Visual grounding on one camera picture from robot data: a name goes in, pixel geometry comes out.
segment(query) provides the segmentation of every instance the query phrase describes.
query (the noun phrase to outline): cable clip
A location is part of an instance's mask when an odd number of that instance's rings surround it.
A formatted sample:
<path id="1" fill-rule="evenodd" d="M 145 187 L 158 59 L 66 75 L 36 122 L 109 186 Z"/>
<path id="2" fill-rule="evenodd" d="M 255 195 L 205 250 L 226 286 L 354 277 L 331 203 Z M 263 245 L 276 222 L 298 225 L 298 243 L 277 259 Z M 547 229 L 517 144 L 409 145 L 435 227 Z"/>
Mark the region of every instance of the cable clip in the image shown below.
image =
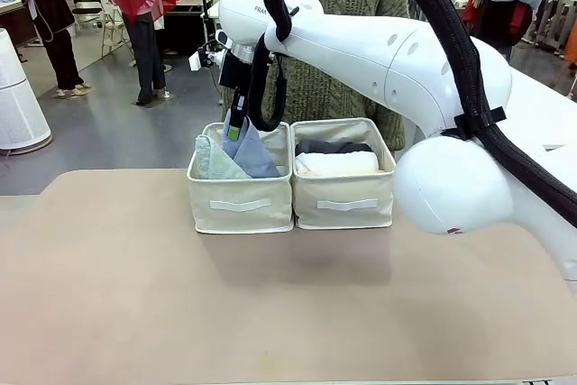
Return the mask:
<path id="1" fill-rule="evenodd" d="M 454 118 L 457 125 L 457 135 L 462 140 L 470 140 L 479 130 L 487 128 L 507 119 L 503 107 L 497 107 L 489 112 L 482 112 L 475 116 L 458 115 Z"/>

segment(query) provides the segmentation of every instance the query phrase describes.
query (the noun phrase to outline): dark gray cloth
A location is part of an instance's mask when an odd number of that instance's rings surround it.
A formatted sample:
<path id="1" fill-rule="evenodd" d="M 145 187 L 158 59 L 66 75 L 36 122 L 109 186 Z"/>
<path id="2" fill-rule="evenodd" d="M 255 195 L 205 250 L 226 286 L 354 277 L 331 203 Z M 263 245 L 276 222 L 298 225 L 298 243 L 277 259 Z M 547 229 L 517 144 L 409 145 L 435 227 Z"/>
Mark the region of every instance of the dark gray cloth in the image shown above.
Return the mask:
<path id="1" fill-rule="evenodd" d="M 138 69 L 138 80 L 141 85 L 138 102 L 148 104 L 154 98 L 153 88 L 163 89 L 166 87 L 164 68 L 162 67 L 159 49 L 156 45 L 152 14 L 137 15 L 133 22 L 123 14 L 123 19 L 130 42 L 133 45 L 136 68 Z"/>
<path id="2" fill-rule="evenodd" d="M 303 140 L 296 148 L 297 155 L 301 153 L 351 153 L 362 151 L 372 152 L 371 146 L 365 143 Z"/>

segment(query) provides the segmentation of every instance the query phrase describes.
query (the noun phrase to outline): chair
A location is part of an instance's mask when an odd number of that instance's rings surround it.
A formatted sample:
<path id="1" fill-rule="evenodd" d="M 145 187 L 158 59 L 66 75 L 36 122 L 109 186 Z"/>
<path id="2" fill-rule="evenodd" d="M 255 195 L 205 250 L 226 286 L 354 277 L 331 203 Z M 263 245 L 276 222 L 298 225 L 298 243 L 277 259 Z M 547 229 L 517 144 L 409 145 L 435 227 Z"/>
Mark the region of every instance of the chair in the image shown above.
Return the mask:
<path id="1" fill-rule="evenodd" d="M 113 9 L 112 14 L 105 13 L 104 30 L 102 32 L 102 53 L 100 59 L 105 55 L 110 54 L 113 50 L 116 50 L 122 45 L 125 45 L 130 51 L 134 59 L 134 51 L 130 39 L 124 34 L 124 21 L 120 12 L 117 9 Z M 120 32 L 120 39 L 118 41 L 114 40 L 114 33 L 116 31 Z M 108 47 L 108 52 L 105 54 L 105 47 Z"/>
<path id="2" fill-rule="evenodd" d="M 100 17 L 100 13 L 104 10 L 102 2 L 100 0 L 72 0 L 74 2 L 75 8 L 72 13 L 76 17 L 83 17 L 83 23 L 88 23 L 93 20 L 97 20 Z M 85 7 L 83 4 L 98 4 L 98 7 Z"/>

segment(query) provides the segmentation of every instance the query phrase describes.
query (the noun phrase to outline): light blue towel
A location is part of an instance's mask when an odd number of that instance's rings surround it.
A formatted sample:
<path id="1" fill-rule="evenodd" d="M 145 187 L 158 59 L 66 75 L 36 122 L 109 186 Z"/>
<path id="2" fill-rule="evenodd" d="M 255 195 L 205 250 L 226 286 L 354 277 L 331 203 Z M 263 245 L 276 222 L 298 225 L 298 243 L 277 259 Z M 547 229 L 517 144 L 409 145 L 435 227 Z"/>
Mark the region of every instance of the light blue towel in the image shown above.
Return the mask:
<path id="1" fill-rule="evenodd" d="M 228 111 L 224 121 L 223 149 L 244 172 L 253 179 L 280 178 L 280 173 L 272 160 L 272 156 L 262 143 L 259 131 L 251 120 L 244 119 L 239 139 L 230 140 L 226 132 L 231 120 L 231 111 Z"/>
<path id="2" fill-rule="evenodd" d="M 199 179 L 250 179 L 223 148 L 205 135 L 197 137 L 197 170 Z"/>

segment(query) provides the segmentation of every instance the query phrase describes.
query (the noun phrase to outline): white folded cloth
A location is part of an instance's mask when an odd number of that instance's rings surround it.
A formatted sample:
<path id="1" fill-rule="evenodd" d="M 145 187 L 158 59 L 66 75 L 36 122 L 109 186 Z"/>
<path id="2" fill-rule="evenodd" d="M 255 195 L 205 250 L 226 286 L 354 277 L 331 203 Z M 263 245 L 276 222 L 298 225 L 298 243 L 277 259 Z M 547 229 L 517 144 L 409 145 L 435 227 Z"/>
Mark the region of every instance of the white folded cloth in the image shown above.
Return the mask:
<path id="1" fill-rule="evenodd" d="M 379 160 L 374 152 L 301 153 L 296 158 L 299 175 L 318 178 L 361 175 L 379 172 Z"/>

